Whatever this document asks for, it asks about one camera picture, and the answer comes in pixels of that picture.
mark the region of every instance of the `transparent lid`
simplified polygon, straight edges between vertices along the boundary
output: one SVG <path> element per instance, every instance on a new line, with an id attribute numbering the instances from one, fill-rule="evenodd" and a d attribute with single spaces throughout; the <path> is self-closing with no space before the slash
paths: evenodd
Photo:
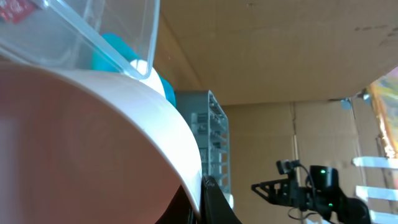
<path id="1" fill-rule="evenodd" d="M 0 54 L 144 79 L 154 60 L 159 9 L 159 0 L 0 0 Z M 130 65 L 135 59 L 147 68 L 138 72 Z"/>

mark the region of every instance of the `teal object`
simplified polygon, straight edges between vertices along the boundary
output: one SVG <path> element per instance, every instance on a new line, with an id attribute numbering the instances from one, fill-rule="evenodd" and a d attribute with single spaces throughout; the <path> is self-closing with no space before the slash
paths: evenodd
<path id="1" fill-rule="evenodd" d="M 106 33 L 102 35 L 102 38 L 118 51 L 119 54 L 121 54 L 128 62 L 140 59 L 140 56 L 138 56 L 138 54 L 136 54 L 118 35 Z M 118 68 L 112 64 L 112 60 L 97 47 L 93 54 L 91 68 L 97 71 L 119 72 Z"/>
<path id="2" fill-rule="evenodd" d="M 341 100 L 341 107 L 343 110 L 351 110 L 353 108 L 350 100 Z"/>
<path id="3" fill-rule="evenodd" d="M 162 81 L 164 93 L 166 95 L 166 100 L 169 101 L 175 108 L 177 108 L 177 103 L 175 101 L 175 94 L 174 94 L 173 87 L 164 78 L 162 78 L 161 76 L 159 76 L 159 77 L 160 77 L 160 80 Z"/>
<path id="4" fill-rule="evenodd" d="M 108 44 L 110 44 L 120 55 L 122 55 L 128 62 L 132 62 L 133 60 L 136 59 L 141 59 L 138 54 L 136 54 L 128 44 L 123 41 L 122 38 L 120 38 L 116 34 L 112 33 L 106 33 L 102 35 L 102 38 L 107 41 Z M 112 60 L 106 56 L 99 48 L 95 48 L 94 54 L 93 54 L 93 60 L 91 62 L 91 69 L 97 70 L 97 71 L 104 71 L 104 72 L 117 72 L 119 73 L 119 70 L 117 67 L 115 67 L 112 64 Z M 174 94 L 174 89 L 170 85 L 168 81 L 166 81 L 164 78 L 162 78 L 160 75 L 160 80 L 163 85 L 163 89 L 166 95 L 166 100 L 169 101 L 174 107 L 176 107 L 176 101 L 175 101 L 175 94 Z"/>

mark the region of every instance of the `plastic tray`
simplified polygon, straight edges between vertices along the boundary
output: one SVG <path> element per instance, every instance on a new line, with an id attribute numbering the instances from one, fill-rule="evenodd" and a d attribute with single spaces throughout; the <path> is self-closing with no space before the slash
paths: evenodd
<path id="1" fill-rule="evenodd" d="M 147 78 L 154 59 L 159 0 L 32 0 L 37 9 L 18 23 L 0 21 L 0 54 L 22 63 L 66 69 L 92 69 L 100 56 L 114 71 Z M 147 61 L 139 73 L 100 33 L 127 43 Z"/>

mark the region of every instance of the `red label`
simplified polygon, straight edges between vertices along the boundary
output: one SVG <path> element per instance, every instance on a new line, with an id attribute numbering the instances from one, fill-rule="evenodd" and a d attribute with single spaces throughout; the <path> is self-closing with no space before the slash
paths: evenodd
<path id="1" fill-rule="evenodd" d="M 17 24 L 35 10 L 28 0 L 0 0 L 0 16 L 7 22 Z"/>

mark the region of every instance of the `brown cardboard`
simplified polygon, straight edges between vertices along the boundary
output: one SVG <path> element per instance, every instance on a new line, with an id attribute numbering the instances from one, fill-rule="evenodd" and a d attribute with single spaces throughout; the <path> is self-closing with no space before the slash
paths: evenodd
<path id="1" fill-rule="evenodd" d="M 337 168 L 340 187 L 348 197 L 355 197 L 356 186 L 386 187 L 380 169 L 364 169 L 351 163 L 354 157 L 378 154 L 377 124 L 372 108 L 363 100 L 355 99 L 353 110 L 344 110 L 339 101 L 223 108 L 230 128 L 234 211 L 243 223 L 298 223 L 287 218 L 289 208 L 270 205 L 250 190 L 251 184 L 282 178 L 275 166 L 280 159 L 299 158 L 307 168 Z M 300 170 L 301 184 L 306 176 Z M 385 200 L 369 199 L 368 206 L 391 213 Z M 316 215 L 310 220 L 321 222 Z"/>
<path id="2" fill-rule="evenodd" d="M 231 141 L 231 190 L 234 212 L 242 223 L 295 223 L 287 209 L 271 205 L 250 190 L 251 184 L 278 179 L 275 162 L 293 159 L 290 105 L 227 106 Z"/>
<path id="3" fill-rule="evenodd" d="M 201 83 L 161 14 L 155 52 L 154 68 L 175 90 L 200 90 Z"/>
<path id="4" fill-rule="evenodd" d="M 162 1 L 224 105 L 352 96 L 398 65 L 397 1 Z"/>

